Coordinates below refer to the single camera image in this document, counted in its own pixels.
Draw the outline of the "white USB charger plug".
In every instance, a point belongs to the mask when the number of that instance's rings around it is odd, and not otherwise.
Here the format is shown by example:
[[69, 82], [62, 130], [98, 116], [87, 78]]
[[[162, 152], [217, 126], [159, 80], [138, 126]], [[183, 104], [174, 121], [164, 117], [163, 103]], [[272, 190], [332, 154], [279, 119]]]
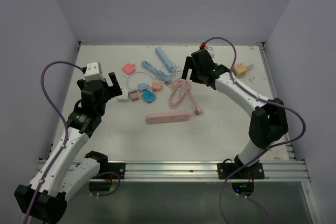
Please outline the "white USB charger plug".
[[118, 102], [128, 102], [129, 101], [129, 91], [123, 90], [120, 96], [116, 97]]

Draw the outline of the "pink adapter plug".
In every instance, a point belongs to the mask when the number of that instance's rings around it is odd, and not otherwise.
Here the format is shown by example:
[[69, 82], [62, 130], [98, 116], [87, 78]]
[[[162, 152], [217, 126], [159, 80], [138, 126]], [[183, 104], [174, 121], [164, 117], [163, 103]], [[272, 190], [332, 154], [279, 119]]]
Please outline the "pink adapter plug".
[[125, 74], [131, 75], [136, 71], [135, 64], [131, 64], [128, 62], [122, 67], [122, 70]]

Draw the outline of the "light blue power strip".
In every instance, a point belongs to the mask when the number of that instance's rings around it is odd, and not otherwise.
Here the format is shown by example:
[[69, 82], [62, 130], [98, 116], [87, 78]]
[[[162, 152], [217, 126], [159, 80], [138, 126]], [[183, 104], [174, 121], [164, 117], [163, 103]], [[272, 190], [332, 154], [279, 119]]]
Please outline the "light blue power strip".
[[169, 73], [173, 73], [174, 71], [174, 63], [169, 59], [169, 57], [166, 55], [166, 53], [163, 51], [161, 47], [155, 48], [155, 54], [160, 59], [163, 66], [166, 68], [166, 70]]

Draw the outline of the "brown pink USB charger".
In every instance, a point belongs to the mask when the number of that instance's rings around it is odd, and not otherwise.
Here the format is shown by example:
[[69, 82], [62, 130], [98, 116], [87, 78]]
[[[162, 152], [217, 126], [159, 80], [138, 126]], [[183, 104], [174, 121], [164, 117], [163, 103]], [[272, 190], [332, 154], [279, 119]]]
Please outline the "brown pink USB charger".
[[132, 102], [139, 100], [139, 93], [137, 90], [129, 92], [129, 98]]

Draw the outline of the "light blue charger plug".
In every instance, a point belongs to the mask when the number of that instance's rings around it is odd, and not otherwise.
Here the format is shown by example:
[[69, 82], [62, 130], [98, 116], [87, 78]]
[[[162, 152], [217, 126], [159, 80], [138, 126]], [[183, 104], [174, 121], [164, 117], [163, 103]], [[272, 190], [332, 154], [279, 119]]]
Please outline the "light blue charger plug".
[[146, 84], [145, 82], [143, 83], [139, 83], [138, 84], [138, 91], [141, 93], [141, 92], [144, 92], [148, 89], [149, 85]]

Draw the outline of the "blue cube socket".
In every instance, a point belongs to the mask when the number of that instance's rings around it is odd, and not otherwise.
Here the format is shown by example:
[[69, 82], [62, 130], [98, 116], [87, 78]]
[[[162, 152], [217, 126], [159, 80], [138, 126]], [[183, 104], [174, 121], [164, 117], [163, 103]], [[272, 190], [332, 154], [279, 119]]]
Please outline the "blue cube socket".
[[156, 99], [156, 95], [152, 91], [146, 90], [142, 93], [142, 99], [146, 103], [152, 103]]

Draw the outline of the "yellow cube socket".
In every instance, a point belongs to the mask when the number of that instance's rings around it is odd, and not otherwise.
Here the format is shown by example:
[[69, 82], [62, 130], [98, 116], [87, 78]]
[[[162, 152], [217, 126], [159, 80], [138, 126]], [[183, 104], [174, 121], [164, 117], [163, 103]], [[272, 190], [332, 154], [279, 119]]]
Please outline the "yellow cube socket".
[[236, 78], [242, 78], [246, 75], [246, 73], [248, 71], [250, 71], [253, 68], [254, 64], [249, 64], [249, 65], [245, 65], [244, 63], [238, 63], [236, 65], [234, 65], [233, 68], [233, 74], [236, 76]]

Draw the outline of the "salmon pink charger plug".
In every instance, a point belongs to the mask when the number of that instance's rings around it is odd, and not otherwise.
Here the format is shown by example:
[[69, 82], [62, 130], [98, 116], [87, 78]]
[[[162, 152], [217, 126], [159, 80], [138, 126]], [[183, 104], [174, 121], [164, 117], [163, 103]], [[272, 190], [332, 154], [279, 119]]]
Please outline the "salmon pink charger plug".
[[163, 85], [160, 82], [153, 82], [152, 83], [152, 90], [154, 92], [159, 92], [163, 89]]

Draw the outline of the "pink power strip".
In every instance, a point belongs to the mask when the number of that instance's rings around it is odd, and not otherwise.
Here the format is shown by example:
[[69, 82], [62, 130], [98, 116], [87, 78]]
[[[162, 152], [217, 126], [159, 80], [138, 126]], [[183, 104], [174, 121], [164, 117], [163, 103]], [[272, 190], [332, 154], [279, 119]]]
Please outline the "pink power strip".
[[187, 111], [173, 111], [173, 112], [161, 112], [151, 113], [145, 116], [147, 124], [160, 124], [171, 122], [183, 122], [189, 119], [190, 115]]

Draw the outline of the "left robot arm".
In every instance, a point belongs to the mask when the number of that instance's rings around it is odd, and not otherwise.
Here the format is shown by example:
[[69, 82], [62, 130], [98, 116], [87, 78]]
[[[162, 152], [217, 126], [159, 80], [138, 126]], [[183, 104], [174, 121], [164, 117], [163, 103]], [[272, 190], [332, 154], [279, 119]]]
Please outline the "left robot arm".
[[14, 192], [25, 218], [58, 223], [71, 197], [88, 180], [121, 180], [121, 176], [110, 169], [108, 157], [95, 151], [89, 152], [72, 172], [69, 171], [75, 157], [101, 123], [107, 102], [122, 94], [115, 73], [109, 73], [109, 78], [111, 86], [105, 78], [78, 80], [81, 99], [68, 116], [57, 146], [29, 184], [19, 185]]

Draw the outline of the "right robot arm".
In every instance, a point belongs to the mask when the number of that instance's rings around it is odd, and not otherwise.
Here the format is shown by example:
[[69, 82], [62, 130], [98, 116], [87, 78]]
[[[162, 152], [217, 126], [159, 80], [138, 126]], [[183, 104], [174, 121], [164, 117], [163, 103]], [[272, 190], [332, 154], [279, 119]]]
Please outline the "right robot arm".
[[182, 78], [226, 95], [250, 117], [249, 141], [235, 157], [236, 176], [246, 178], [250, 175], [252, 166], [259, 161], [257, 156], [288, 132], [283, 101], [270, 100], [243, 84], [227, 67], [216, 64], [206, 49], [186, 58]]

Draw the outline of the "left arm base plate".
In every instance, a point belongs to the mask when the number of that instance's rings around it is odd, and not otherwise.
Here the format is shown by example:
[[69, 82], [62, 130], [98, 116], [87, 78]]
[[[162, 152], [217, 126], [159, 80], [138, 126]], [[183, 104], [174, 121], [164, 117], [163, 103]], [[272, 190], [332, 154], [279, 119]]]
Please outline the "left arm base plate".
[[94, 179], [117, 179], [118, 176], [120, 179], [124, 179], [126, 164], [123, 162], [107, 162], [104, 165], [104, 168], [101, 168], [99, 173], [96, 176], [93, 176]]

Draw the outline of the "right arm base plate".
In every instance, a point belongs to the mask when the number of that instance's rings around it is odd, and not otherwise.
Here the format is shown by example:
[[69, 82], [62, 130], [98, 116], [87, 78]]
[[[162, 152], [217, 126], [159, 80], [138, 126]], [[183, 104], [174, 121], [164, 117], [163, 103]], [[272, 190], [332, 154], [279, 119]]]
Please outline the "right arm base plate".
[[265, 179], [264, 168], [261, 163], [249, 167], [239, 168], [236, 163], [217, 163], [218, 178], [225, 179]]

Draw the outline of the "aluminium front rail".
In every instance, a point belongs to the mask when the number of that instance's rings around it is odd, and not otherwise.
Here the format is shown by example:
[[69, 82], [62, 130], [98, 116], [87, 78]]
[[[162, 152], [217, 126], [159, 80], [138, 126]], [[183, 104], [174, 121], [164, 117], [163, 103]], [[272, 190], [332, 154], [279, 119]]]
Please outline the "aluminium front rail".
[[[218, 161], [124, 161], [124, 182], [222, 182]], [[304, 161], [262, 161], [264, 179], [257, 176], [233, 182], [308, 182]]]

